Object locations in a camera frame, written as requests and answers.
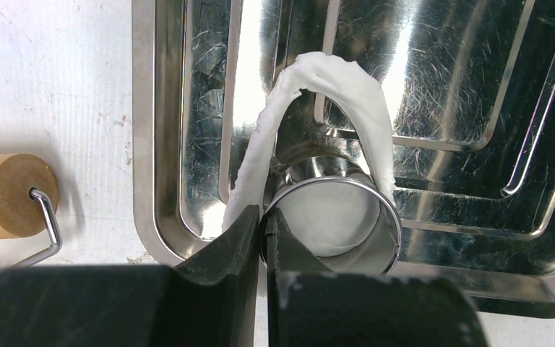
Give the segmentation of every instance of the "white table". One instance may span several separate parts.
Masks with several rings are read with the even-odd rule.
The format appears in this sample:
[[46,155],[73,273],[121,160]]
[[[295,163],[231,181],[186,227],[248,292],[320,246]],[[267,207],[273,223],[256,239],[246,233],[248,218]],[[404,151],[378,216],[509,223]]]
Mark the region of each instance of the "white table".
[[[46,264],[154,261],[133,223],[131,78],[130,1],[0,0],[0,153],[39,155],[63,190],[64,246]],[[47,244],[0,241],[0,267]],[[493,346],[555,345],[555,320],[481,319]]]

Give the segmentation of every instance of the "wooden handle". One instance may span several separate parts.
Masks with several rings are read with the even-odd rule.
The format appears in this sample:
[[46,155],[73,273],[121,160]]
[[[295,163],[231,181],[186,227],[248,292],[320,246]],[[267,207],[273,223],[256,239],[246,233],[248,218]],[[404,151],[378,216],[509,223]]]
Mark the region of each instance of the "wooden handle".
[[31,188],[45,192],[56,211],[59,184],[48,164],[31,154],[1,154],[0,239],[32,236],[46,228],[41,206],[30,199]]

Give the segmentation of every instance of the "scratched metal surface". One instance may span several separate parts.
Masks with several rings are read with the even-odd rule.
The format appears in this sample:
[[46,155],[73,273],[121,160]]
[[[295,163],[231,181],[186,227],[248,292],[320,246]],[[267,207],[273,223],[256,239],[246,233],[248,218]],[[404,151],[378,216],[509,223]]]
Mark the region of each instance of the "scratched metal surface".
[[[555,302],[555,3],[156,4],[155,108],[134,112],[155,112],[139,126],[154,129],[155,157],[136,161],[135,184],[156,180],[136,215],[151,215],[138,229],[159,261],[185,259],[220,233],[273,80],[300,53],[324,51],[356,60],[387,96],[404,226],[395,272]],[[321,95],[304,93],[284,119],[274,172],[326,153],[369,169],[350,123]]]

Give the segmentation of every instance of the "metal tray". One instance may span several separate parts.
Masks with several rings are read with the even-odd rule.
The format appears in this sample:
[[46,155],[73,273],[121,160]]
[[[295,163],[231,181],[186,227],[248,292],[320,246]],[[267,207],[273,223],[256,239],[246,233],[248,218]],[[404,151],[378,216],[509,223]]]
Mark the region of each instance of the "metal tray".
[[[397,275],[443,275],[482,310],[555,317],[555,1],[133,0],[134,215],[159,262],[220,234],[277,74],[308,51],[382,82]],[[322,95],[288,109],[272,168],[331,152],[368,170]]]

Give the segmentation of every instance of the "metal cylinder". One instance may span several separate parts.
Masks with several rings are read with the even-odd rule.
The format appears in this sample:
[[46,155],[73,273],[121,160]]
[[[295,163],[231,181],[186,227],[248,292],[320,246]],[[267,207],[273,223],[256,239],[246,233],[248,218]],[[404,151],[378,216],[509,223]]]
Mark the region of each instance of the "metal cylinder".
[[387,273],[396,263],[399,215],[347,159],[312,157],[292,165],[278,180],[267,212],[275,208],[291,233],[331,270]]

